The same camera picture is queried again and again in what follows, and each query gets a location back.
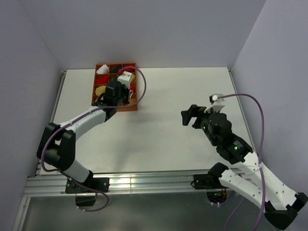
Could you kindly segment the red white striped santa sock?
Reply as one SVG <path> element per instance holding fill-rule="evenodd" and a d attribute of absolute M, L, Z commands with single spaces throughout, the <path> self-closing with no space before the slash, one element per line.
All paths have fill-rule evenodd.
<path fill-rule="evenodd" d="M 124 105 L 130 104 L 130 100 L 133 94 L 134 94 L 134 90 L 130 89 L 128 92 L 127 98 L 123 102 Z"/>

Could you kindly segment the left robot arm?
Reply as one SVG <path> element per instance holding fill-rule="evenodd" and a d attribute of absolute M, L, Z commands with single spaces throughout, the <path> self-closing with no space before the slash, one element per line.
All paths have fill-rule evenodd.
<path fill-rule="evenodd" d="M 95 126 L 109 120 L 117 107 L 128 102 L 129 84 L 124 84 L 119 78 L 112 80 L 87 111 L 70 121 L 49 123 L 45 127 L 37 158 L 76 180 L 76 186 L 82 192 L 89 192 L 95 186 L 93 173 L 76 160 L 76 141 Z"/>

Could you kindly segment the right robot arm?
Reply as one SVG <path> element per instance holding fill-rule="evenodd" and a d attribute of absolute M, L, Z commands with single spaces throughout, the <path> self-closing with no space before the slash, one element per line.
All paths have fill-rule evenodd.
<path fill-rule="evenodd" d="M 201 129 L 217 153 L 231 167 L 241 170 L 250 180 L 245 180 L 223 163 L 216 163 L 208 171 L 212 187 L 227 187 L 251 201 L 264 212 L 265 218 L 276 228 L 285 230 L 308 201 L 302 192 L 295 192 L 279 180 L 263 163 L 252 147 L 232 131 L 232 124 L 221 107 L 209 109 L 196 104 L 181 112 L 182 124 Z"/>

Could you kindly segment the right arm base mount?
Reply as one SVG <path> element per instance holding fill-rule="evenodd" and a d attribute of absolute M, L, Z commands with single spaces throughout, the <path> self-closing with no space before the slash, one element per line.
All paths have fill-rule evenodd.
<path fill-rule="evenodd" d="M 194 174 L 190 185 L 195 190 L 205 190 L 208 201 L 217 205 L 226 203 L 235 196 L 232 192 L 228 194 L 227 188 L 220 184 L 218 178 L 208 173 Z"/>

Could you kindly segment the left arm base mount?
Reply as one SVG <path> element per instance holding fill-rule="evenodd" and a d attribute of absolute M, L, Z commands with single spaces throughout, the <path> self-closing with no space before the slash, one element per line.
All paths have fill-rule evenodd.
<path fill-rule="evenodd" d="M 75 195 L 75 204 L 78 209 L 85 212 L 95 212 L 106 208 L 109 204 L 109 178 L 93 178 L 89 182 L 80 183 L 76 180 L 67 179 L 65 193 Z M 99 208 L 91 208 L 96 203 L 98 195 L 106 198 L 104 205 Z"/>

